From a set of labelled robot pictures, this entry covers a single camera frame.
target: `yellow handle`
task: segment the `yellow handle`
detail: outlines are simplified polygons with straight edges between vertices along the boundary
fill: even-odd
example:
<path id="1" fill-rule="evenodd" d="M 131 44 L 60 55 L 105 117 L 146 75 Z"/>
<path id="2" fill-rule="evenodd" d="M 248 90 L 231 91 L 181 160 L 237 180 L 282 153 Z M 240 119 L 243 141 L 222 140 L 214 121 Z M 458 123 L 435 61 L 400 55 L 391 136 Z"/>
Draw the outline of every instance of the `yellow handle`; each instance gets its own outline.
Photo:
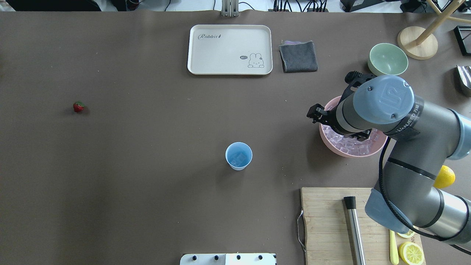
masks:
<path id="1" fill-rule="evenodd" d="M 389 260 L 392 264 L 399 264 L 398 246 L 396 244 L 396 235 L 393 230 L 389 230 Z"/>

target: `mint green bowl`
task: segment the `mint green bowl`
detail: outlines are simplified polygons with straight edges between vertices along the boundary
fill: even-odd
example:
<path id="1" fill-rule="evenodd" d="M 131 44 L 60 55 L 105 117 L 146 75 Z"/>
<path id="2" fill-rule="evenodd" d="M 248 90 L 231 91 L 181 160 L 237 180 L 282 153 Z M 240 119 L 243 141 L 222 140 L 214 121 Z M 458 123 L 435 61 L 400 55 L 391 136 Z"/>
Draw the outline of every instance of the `mint green bowl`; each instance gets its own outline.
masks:
<path id="1" fill-rule="evenodd" d="M 368 67 L 377 76 L 400 75 L 408 66 L 407 55 L 396 45 L 379 43 L 371 48 Z"/>

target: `metal bracket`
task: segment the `metal bracket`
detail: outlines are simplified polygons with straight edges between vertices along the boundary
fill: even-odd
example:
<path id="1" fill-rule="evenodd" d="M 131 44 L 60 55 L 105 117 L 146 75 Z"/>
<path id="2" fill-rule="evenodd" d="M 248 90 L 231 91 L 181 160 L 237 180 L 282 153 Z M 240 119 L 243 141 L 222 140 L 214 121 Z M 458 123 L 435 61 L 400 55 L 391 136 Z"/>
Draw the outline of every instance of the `metal bracket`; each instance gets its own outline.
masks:
<path id="1" fill-rule="evenodd" d="M 223 17 L 238 17 L 239 16 L 239 1 L 238 0 L 222 0 L 221 15 Z"/>

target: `wooden base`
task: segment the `wooden base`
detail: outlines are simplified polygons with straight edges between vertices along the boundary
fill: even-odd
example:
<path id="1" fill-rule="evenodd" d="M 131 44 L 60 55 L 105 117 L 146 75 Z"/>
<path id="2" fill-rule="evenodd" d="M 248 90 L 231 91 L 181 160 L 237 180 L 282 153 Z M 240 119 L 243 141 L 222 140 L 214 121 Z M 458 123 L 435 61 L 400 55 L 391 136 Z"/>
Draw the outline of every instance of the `wooden base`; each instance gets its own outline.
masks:
<path id="1" fill-rule="evenodd" d="M 399 47 L 410 57 L 417 60 L 427 60 L 432 58 L 439 49 L 437 38 L 430 34 L 421 44 L 417 45 L 417 38 L 424 32 L 422 27 L 407 27 L 398 35 Z"/>

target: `wooden stand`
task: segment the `wooden stand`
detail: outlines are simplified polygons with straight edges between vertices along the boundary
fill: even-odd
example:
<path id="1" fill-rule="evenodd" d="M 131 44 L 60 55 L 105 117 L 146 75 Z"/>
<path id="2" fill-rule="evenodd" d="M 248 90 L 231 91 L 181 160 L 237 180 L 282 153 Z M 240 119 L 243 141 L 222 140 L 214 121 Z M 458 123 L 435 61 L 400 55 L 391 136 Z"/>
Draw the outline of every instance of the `wooden stand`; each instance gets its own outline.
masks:
<path id="1" fill-rule="evenodd" d="M 410 57 L 417 60 L 432 58 L 438 50 L 437 38 L 432 34 L 455 10 L 460 7 L 464 0 L 456 0 L 433 21 L 426 29 L 417 26 L 407 27 L 398 35 L 399 47 Z"/>

